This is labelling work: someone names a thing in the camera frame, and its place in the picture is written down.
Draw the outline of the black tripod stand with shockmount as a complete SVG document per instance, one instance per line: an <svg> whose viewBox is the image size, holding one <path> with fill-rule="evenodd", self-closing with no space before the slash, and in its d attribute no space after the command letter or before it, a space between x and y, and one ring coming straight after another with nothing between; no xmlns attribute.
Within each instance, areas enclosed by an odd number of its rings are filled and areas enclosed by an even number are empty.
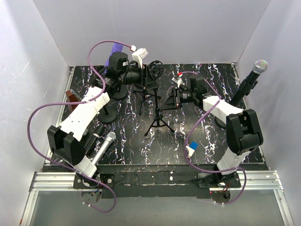
<svg viewBox="0 0 301 226"><path fill-rule="evenodd" d="M152 61L149 65L145 65L145 68L143 69L144 74L141 85L135 84L135 90L133 91L134 95L140 94L142 99L138 112L139 116L141 115L143 103L146 100L155 97L155 95L150 93L149 90L153 90L159 87L157 79L162 75L163 72L163 63L159 60Z"/></svg>

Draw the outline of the black round-base mic stand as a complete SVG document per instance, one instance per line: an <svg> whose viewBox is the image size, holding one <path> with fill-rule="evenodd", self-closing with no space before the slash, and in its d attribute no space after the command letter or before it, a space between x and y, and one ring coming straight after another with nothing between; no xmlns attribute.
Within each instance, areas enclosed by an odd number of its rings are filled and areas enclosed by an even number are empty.
<svg viewBox="0 0 301 226"><path fill-rule="evenodd" d="M105 105L98 114L98 119L102 124L113 123L117 118L117 108Z"/></svg>

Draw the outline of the black shotgun microphone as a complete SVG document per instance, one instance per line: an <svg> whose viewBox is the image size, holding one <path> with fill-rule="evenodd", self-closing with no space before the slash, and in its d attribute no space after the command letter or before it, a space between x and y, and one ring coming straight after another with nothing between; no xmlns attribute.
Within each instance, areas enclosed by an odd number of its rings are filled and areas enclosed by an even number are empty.
<svg viewBox="0 0 301 226"><path fill-rule="evenodd" d="M93 132L88 144L86 145L86 155L90 155L96 145L96 142L101 138L102 134L105 131L105 127L103 125L99 125L96 130Z"/></svg>

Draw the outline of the black glitter microphone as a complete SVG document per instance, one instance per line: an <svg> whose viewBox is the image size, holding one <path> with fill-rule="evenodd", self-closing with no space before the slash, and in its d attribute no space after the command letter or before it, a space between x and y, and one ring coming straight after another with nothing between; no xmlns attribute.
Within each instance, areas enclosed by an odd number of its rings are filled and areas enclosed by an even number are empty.
<svg viewBox="0 0 301 226"><path fill-rule="evenodd" d="M85 154L88 153L89 149L90 149L90 146L91 146L91 138L93 136L93 132L91 131L88 131L87 134L81 139L80 143L84 146L85 148Z"/></svg>

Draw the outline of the small black tripod stand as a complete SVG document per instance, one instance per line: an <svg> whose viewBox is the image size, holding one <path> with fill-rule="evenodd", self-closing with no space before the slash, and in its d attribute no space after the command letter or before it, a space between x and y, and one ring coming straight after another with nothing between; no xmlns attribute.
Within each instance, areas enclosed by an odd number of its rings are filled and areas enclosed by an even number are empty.
<svg viewBox="0 0 301 226"><path fill-rule="evenodd" d="M160 114L160 109L159 109L159 105L158 105L158 94L157 94L158 88L154 88L153 91L154 91L154 97L155 97L155 117L154 117L152 124L149 126L148 130L144 134L144 136L146 137L148 135L151 128L161 128L161 127L165 127L165 126L172 133L175 133L175 131L163 120L163 116Z"/></svg>

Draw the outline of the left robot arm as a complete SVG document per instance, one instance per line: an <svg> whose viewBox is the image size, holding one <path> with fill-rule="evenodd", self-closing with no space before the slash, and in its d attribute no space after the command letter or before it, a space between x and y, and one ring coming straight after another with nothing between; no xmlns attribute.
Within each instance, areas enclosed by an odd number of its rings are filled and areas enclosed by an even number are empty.
<svg viewBox="0 0 301 226"><path fill-rule="evenodd" d="M87 157L87 149L82 145L81 139L90 122L98 114L103 123L110 123L116 119L116 115L110 114L106 105L112 98L116 98L121 86L135 85L143 91L159 87L157 79L164 68L158 60L148 65L143 64L146 54L146 49L141 48L132 54L132 60L129 61L126 53L112 53L107 66L97 70L97 73L104 74L103 79L95 77L82 100L83 103L58 126L50 126L47 131L52 153L85 175L84 183L89 188L96 188L100 177L95 174L97 160Z"/></svg>

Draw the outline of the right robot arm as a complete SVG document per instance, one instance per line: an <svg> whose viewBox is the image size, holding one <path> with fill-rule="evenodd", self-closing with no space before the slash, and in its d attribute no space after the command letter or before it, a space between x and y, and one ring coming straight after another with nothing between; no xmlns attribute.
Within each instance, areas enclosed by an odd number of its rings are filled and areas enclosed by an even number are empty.
<svg viewBox="0 0 301 226"><path fill-rule="evenodd" d="M181 84L174 87L161 109L176 110L183 104L193 103L205 111L206 115L212 114L225 123L228 146L226 152L212 171L196 180L200 184L223 187L234 178L245 157L262 145L263 135L254 110L237 108L222 100L220 95L208 93L209 85L203 76L190 77L190 86Z"/></svg>

